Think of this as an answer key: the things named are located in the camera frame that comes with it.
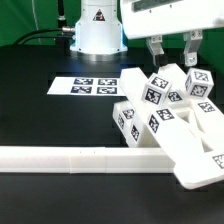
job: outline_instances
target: white paper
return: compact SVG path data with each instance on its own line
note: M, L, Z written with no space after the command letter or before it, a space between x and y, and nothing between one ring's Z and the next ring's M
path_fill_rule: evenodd
M47 94L74 96L124 96L118 78L56 77Z

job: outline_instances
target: metal bracket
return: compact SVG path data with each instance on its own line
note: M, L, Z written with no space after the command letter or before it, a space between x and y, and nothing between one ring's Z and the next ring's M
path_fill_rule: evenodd
M184 64L187 67L197 64L197 51L201 45L202 39L202 30L195 30L184 34L184 41L187 42L184 49Z
M168 59L164 54L161 43L163 42L162 36L154 36L146 39L147 47L153 56L153 64L156 67L167 65Z

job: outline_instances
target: white block pile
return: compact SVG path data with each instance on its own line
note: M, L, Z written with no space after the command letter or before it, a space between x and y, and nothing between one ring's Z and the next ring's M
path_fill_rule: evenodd
M189 189L224 179L224 116L207 98L213 85L209 71L186 75L176 64L149 79L139 68L121 73L128 101L114 105L113 118L128 146L161 147Z

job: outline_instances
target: warning label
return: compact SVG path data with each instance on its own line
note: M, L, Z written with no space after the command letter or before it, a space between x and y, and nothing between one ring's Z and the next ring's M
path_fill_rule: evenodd
M96 13L95 17L93 18L93 21L105 21L105 18L103 16L102 11L99 9Z

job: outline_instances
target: black tag pattern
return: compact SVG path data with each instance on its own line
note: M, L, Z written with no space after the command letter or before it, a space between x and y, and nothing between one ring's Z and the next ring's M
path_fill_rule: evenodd
M119 117L118 117L118 124L119 124L121 129L124 129L124 120L123 120L123 118L121 117L120 114L119 114Z
M78 93L78 94L91 94L92 87L89 86L73 86L71 93Z
M158 105L160 102L161 96L162 96L161 93L159 93L153 89L148 89L146 96L145 96L145 100Z
M213 159L215 160L216 164L221 168L224 169L224 155L214 156Z
M206 87L206 86L195 85L194 88L192 89L191 95L203 97L205 95L207 89L208 89L208 87Z
M122 112L127 120L132 119L134 117L134 113L135 113L133 109L123 110Z
M205 102L205 103L199 103L198 105L199 105L199 107L201 107L201 109L202 109L205 113L215 111L215 108L214 108L210 103L208 103L208 102Z
M174 116L171 114L171 112L168 109L157 110L156 112L164 121L174 119Z
M154 86L157 86L159 88L165 89L167 85L169 84L166 80L155 77L152 81L151 84Z
M169 92L168 98L171 102L177 102L183 100L177 92Z
M194 72L194 74L197 80L208 82L208 74L203 72Z
M149 127L153 130L153 132L156 134L158 128L159 128L159 122L156 120L156 118L152 115L149 120Z
M98 87L97 94L117 94L116 87Z
M100 85L100 86L116 86L117 80L116 79L99 79L98 85Z
M192 84L192 79L191 79L191 76L189 75L187 78L187 81L185 82L186 90L190 88L191 84Z
M131 135L135 139L135 141L137 142L138 141L138 137L139 137L139 131L137 130L135 125L133 125L133 127L132 127Z
M93 79L76 78L74 85L92 85Z

